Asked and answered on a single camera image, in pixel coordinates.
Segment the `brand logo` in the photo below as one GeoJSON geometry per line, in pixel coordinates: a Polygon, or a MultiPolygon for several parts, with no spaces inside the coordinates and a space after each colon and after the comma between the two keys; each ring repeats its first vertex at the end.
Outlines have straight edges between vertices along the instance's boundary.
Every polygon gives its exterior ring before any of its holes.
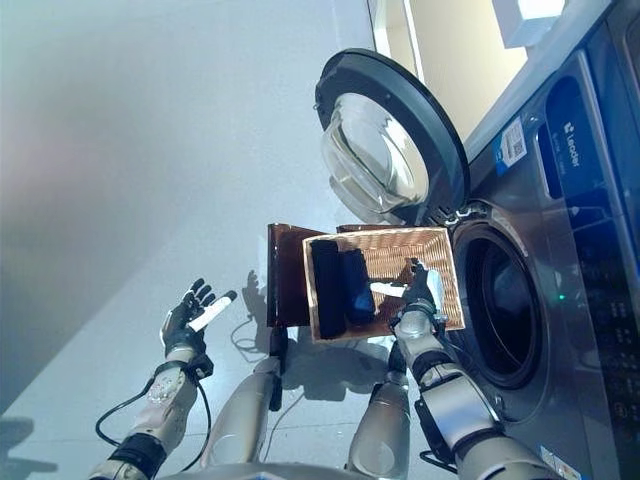
{"type": "Polygon", "coordinates": [[[576,147],[576,141],[574,139],[575,127],[573,123],[567,122],[564,124],[564,135],[567,140],[567,147],[569,148],[569,156],[571,157],[571,165],[574,167],[580,166],[580,154],[576,147]]]}

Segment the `robot finger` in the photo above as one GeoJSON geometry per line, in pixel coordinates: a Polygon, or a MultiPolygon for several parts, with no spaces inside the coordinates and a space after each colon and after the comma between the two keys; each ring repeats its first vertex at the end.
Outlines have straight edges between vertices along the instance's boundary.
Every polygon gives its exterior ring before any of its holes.
{"type": "Polygon", "coordinates": [[[191,285],[190,291],[192,291],[195,294],[198,290],[202,288],[204,284],[205,284],[204,278],[199,278],[198,280],[193,282],[193,285],[191,285]]]}
{"type": "Polygon", "coordinates": [[[233,302],[238,297],[238,294],[233,290],[229,290],[227,293],[222,295],[216,302],[209,305],[208,307],[202,309],[201,315],[195,317],[192,321],[190,321],[187,325],[191,327],[194,331],[200,332],[206,327],[209,322],[211,322],[215,317],[217,317],[220,312],[222,312],[225,308],[227,308],[231,302],[233,302]]]}
{"type": "Polygon", "coordinates": [[[205,285],[198,291],[198,293],[196,294],[196,298],[200,301],[200,303],[202,303],[202,300],[204,300],[204,297],[206,297],[211,290],[212,289],[209,285],[205,285]]]}
{"type": "Polygon", "coordinates": [[[189,290],[182,297],[182,303],[184,303],[188,307],[192,307],[195,303],[198,303],[196,300],[196,296],[193,291],[189,290]]]}
{"type": "Polygon", "coordinates": [[[211,295],[208,295],[204,300],[202,300],[202,302],[200,302],[200,304],[201,304],[203,307],[208,307],[209,305],[211,305],[211,303],[212,303],[215,299],[216,299],[216,296],[215,296],[215,294],[213,294],[213,293],[212,293],[211,295]]]}

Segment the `black cable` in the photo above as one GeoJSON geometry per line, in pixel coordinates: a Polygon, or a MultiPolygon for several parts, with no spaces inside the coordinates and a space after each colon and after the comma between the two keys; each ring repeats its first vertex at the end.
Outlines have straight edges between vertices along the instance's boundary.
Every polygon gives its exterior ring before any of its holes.
{"type": "Polygon", "coordinates": [[[469,352],[467,352],[466,350],[460,348],[458,345],[453,343],[451,341],[451,339],[449,339],[449,337],[447,337],[447,335],[444,332],[442,334],[440,334],[440,335],[437,335],[436,338],[438,340],[440,340],[444,346],[449,346],[452,349],[454,349],[455,351],[457,351],[458,353],[461,353],[462,355],[464,355],[466,357],[466,359],[467,359],[467,362],[468,362],[469,366],[474,366],[475,365],[475,359],[473,358],[473,356],[469,352]]]}
{"type": "Polygon", "coordinates": [[[104,415],[102,415],[98,421],[96,422],[96,434],[105,442],[107,442],[110,445],[113,445],[114,447],[119,447],[120,446],[120,442],[116,442],[114,439],[112,439],[111,437],[108,437],[107,435],[105,435],[102,432],[102,429],[100,428],[100,426],[102,425],[102,422],[104,422],[107,418],[109,418],[111,415],[113,415],[114,413],[116,413],[118,410],[123,409],[124,407],[131,405],[133,402],[135,402],[136,400],[141,399],[142,397],[144,397],[147,392],[149,391],[149,389],[151,388],[151,385],[153,385],[153,382],[155,381],[155,377],[150,378],[147,381],[147,384],[144,386],[144,388],[142,389],[142,391],[140,393],[138,393],[137,395],[131,397],[128,400],[125,400],[124,402],[122,402],[119,405],[116,405],[115,407],[113,407],[111,410],[107,411],[104,415]]]}
{"type": "Polygon", "coordinates": [[[455,475],[458,474],[457,468],[452,467],[451,465],[447,465],[446,463],[441,462],[440,460],[436,460],[435,458],[431,458],[431,454],[432,452],[430,450],[425,450],[424,452],[420,452],[420,458],[425,462],[430,463],[431,465],[446,470],[447,472],[451,472],[455,475]]]}
{"type": "MultiPolygon", "coordinates": [[[[107,436],[102,431],[102,429],[100,428],[100,426],[102,425],[102,422],[104,422],[107,418],[109,418],[111,415],[116,413],[118,410],[121,410],[124,407],[126,407],[128,405],[131,405],[136,400],[139,400],[142,397],[144,397],[149,392],[149,389],[153,385],[154,381],[155,381],[155,377],[150,378],[147,381],[146,385],[144,386],[144,388],[142,389],[142,391],[140,393],[138,393],[137,395],[131,397],[128,400],[125,400],[124,402],[120,403],[119,405],[116,405],[115,407],[113,407],[112,409],[107,411],[104,415],[102,415],[98,419],[98,421],[96,422],[96,427],[95,427],[96,434],[98,435],[98,437],[100,437],[102,440],[104,440],[108,444],[113,445],[114,447],[119,447],[120,446],[120,442],[117,442],[116,440],[114,440],[111,437],[107,436]]],[[[209,401],[207,400],[207,394],[204,392],[204,388],[202,388],[202,385],[200,384],[199,381],[196,381],[196,388],[200,392],[200,395],[202,395],[202,400],[204,402],[204,409],[207,412],[207,435],[205,436],[204,444],[202,445],[202,448],[200,449],[200,452],[198,453],[196,458],[194,458],[191,461],[191,463],[189,463],[189,465],[187,465],[182,470],[180,470],[180,472],[186,472],[191,467],[193,467],[198,460],[200,460],[200,458],[204,454],[205,449],[207,448],[207,444],[209,443],[209,437],[211,436],[211,409],[209,408],[209,401]]]]}
{"type": "Polygon", "coordinates": [[[250,324],[253,320],[254,320],[254,317],[251,315],[249,320],[246,320],[245,322],[242,322],[240,325],[238,325],[236,328],[234,328],[233,331],[231,332],[231,335],[229,335],[229,338],[231,339],[231,343],[233,344],[234,347],[236,347],[238,352],[240,352],[240,355],[242,355],[242,357],[244,358],[244,360],[247,363],[258,363],[259,361],[262,360],[262,358],[258,358],[258,359],[252,360],[246,355],[247,353],[259,354],[259,353],[262,353],[262,352],[256,346],[255,339],[252,339],[252,338],[239,338],[239,339],[236,340],[235,335],[236,335],[236,333],[238,333],[238,331],[242,327],[244,327],[245,325],[250,324]],[[250,346],[247,346],[247,347],[243,347],[242,345],[240,345],[240,342],[250,342],[250,343],[253,343],[253,345],[250,345],[250,346]]]}
{"type": "Polygon", "coordinates": [[[198,453],[196,458],[194,458],[189,465],[187,465],[182,470],[180,470],[181,472],[186,472],[191,467],[193,467],[196,464],[196,462],[200,460],[200,458],[202,458],[202,455],[204,454],[204,451],[207,448],[207,444],[209,443],[209,437],[211,436],[211,410],[209,409],[209,401],[207,400],[207,394],[204,393],[204,388],[202,388],[202,385],[200,384],[200,382],[196,383],[196,387],[198,387],[198,391],[200,392],[200,395],[202,395],[202,401],[204,402],[204,409],[207,412],[207,435],[204,439],[204,443],[202,444],[202,448],[200,449],[200,452],[198,453]]]}
{"type": "Polygon", "coordinates": [[[289,405],[284,412],[282,412],[280,417],[278,417],[278,420],[276,420],[276,423],[273,425],[273,428],[271,429],[271,435],[269,435],[269,442],[267,443],[267,450],[264,454],[264,457],[262,458],[262,463],[267,461],[267,457],[269,456],[269,452],[271,451],[271,443],[273,442],[273,436],[276,433],[276,428],[278,428],[278,425],[280,425],[280,422],[285,417],[285,415],[289,413],[293,409],[293,407],[295,407],[298,403],[300,403],[300,400],[302,400],[303,397],[304,397],[304,392],[302,392],[300,396],[296,398],[296,400],[291,405],[289,405]]]}

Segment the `black towel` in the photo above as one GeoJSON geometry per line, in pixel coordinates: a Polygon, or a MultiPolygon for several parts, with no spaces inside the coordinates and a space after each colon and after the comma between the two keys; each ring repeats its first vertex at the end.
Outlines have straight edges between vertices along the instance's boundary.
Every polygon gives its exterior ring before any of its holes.
{"type": "Polygon", "coordinates": [[[338,244],[331,240],[312,241],[311,258],[318,297],[320,336],[337,337],[347,329],[338,244]]]}

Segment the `white label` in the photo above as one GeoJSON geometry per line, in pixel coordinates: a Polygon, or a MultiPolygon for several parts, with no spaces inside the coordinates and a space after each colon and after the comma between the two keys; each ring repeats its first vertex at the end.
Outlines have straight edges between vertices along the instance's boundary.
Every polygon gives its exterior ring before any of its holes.
{"type": "Polygon", "coordinates": [[[576,469],[572,468],[569,464],[551,453],[542,445],[540,446],[540,457],[542,457],[544,463],[553,468],[561,478],[566,480],[582,480],[582,475],[580,475],[576,469]]]}
{"type": "Polygon", "coordinates": [[[511,125],[502,132],[500,150],[502,150],[502,161],[507,167],[510,167],[527,154],[527,145],[524,141],[520,117],[511,122],[511,125]]]}
{"type": "Polygon", "coordinates": [[[574,139],[574,131],[576,127],[573,126],[573,123],[567,122],[564,124],[564,135],[567,140],[567,148],[569,149],[569,156],[571,157],[571,165],[574,168],[580,166],[580,154],[578,153],[578,148],[576,146],[576,141],[574,139]]]}

